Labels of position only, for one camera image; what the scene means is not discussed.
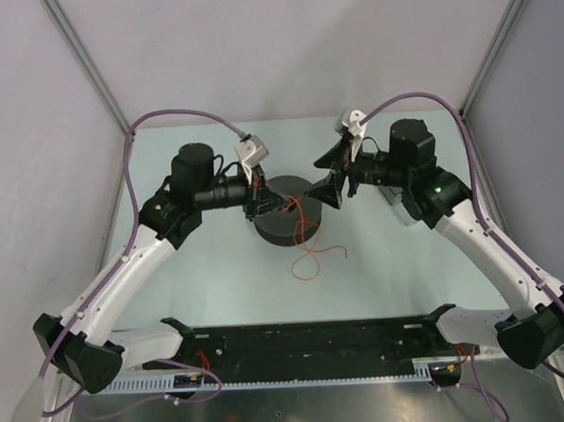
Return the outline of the black cable spool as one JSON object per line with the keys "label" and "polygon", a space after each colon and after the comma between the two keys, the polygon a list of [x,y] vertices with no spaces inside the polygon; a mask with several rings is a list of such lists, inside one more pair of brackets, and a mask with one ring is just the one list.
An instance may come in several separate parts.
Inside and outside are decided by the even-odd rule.
{"label": "black cable spool", "polygon": [[305,178],[281,175],[269,183],[278,191],[299,200],[301,209],[292,204],[288,210],[272,211],[254,221],[254,228],[263,240],[280,247],[301,245],[315,237],[321,224],[322,203],[306,196],[312,183]]}

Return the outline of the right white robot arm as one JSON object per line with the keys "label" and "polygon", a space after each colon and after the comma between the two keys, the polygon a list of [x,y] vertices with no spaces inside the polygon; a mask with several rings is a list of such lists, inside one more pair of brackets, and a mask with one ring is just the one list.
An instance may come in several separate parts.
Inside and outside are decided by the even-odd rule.
{"label": "right white robot arm", "polygon": [[492,346],[526,369],[534,369],[564,344],[564,284],[530,262],[500,229],[477,214],[474,194],[455,174],[437,165],[436,138],[418,119],[389,129],[387,151],[364,152],[359,133],[342,128],[340,141],[316,160],[328,175],[308,196],[340,208],[358,186],[394,187],[410,217],[454,244],[491,282],[504,310],[470,310],[454,304],[427,318],[422,343],[434,355],[455,344]]}

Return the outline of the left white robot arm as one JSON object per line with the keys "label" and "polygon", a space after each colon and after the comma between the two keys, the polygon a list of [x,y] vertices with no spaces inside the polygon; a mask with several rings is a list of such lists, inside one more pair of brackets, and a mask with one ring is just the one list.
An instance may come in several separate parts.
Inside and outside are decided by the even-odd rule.
{"label": "left white robot arm", "polygon": [[211,146],[188,143],[171,162],[162,186],[137,211],[130,241],[87,290],[59,316],[44,313],[33,325],[45,357],[80,389],[96,394],[124,369],[166,359],[192,362],[190,330],[174,318],[149,328],[115,330],[115,322],[146,280],[202,223],[203,212],[239,207],[247,219],[281,209],[288,197],[269,186],[261,162],[268,150],[247,135],[235,146],[234,176],[214,170]]}

